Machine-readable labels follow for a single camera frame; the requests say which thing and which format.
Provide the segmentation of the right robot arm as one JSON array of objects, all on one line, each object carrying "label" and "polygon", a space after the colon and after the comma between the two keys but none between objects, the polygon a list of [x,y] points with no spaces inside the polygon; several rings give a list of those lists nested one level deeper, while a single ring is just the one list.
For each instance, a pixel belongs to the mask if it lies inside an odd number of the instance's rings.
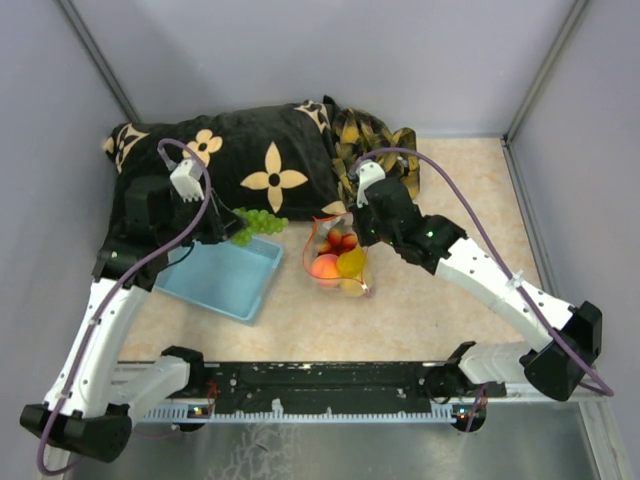
[{"label": "right robot arm", "polygon": [[514,274],[507,275],[466,231],[441,215],[424,215],[393,177],[358,183],[350,211],[365,246],[382,242],[404,261],[454,283],[520,332],[527,342],[518,362],[539,392],[568,400],[601,351],[602,312],[574,306]]}]

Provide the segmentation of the yellow lemon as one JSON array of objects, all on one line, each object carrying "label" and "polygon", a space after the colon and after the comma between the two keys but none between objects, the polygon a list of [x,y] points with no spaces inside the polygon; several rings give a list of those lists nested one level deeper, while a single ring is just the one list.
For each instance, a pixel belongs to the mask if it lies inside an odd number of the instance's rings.
[{"label": "yellow lemon", "polygon": [[345,278],[340,282],[341,291],[349,297],[361,297],[369,292],[369,286],[356,279]]}]

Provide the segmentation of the yellow pepper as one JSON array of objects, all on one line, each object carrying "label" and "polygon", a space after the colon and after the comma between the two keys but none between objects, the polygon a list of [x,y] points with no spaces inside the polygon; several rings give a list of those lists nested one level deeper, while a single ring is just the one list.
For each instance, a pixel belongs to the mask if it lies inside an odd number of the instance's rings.
[{"label": "yellow pepper", "polygon": [[361,247],[342,253],[336,260],[336,269],[339,277],[362,281],[367,262],[366,258],[366,251]]}]

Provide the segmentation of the green lettuce leaf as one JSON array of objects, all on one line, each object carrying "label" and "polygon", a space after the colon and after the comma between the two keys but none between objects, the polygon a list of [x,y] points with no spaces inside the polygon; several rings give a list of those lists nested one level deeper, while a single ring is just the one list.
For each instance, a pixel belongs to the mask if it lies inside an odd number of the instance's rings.
[{"label": "green lettuce leaf", "polygon": [[281,233],[289,223],[286,218],[278,217],[267,210],[239,208],[233,212],[247,222],[246,226],[230,239],[232,244],[240,247],[247,246],[255,235],[271,236]]}]

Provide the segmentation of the clear zip bag orange zipper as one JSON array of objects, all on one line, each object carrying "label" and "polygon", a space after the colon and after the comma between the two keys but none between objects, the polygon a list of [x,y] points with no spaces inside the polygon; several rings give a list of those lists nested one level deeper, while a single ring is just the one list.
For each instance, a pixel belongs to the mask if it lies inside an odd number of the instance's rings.
[{"label": "clear zip bag orange zipper", "polygon": [[351,214],[314,220],[302,265],[319,288],[354,298],[372,293],[368,248],[360,244]]}]

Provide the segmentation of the orange peach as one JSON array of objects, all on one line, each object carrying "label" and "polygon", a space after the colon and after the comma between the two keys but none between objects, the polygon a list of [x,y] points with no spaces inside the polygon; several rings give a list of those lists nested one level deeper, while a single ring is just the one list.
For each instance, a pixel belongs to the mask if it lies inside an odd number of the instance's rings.
[{"label": "orange peach", "polygon": [[335,254],[323,254],[314,259],[311,265],[311,276],[322,288],[336,288],[342,276],[337,268],[338,257]]}]

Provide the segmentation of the red cherry tomato bunch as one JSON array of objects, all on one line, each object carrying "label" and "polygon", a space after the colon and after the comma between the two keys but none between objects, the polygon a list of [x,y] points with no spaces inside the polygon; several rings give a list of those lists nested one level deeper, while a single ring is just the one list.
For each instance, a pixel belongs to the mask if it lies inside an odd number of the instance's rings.
[{"label": "red cherry tomato bunch", "polygon": [[340,256],[343,253],[350,252],[359,246],[357,236],[352,232],[342,231],[339,228],[329,230],[325,238],[317,247],[319,255],[332,254]]}]

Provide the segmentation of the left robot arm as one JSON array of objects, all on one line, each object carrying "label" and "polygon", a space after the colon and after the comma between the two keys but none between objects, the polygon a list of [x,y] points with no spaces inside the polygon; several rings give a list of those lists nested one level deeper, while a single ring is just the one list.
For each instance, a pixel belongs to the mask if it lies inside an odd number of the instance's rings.
[{"label": "left robot arm", "polygon": [[202,353],[170,346],[124,386],[111,385],[135,315],[178,247],[221,243],[244,226],[210,177],[175,172],[143,176],[120,195],[92,271],[90,296],[72,347],[45,398],[26,405],[21,426],[36,436],[38,468],[45,449],[102,462],[124,450],[134,426],[174,394],[194,397],[208,384]]}]

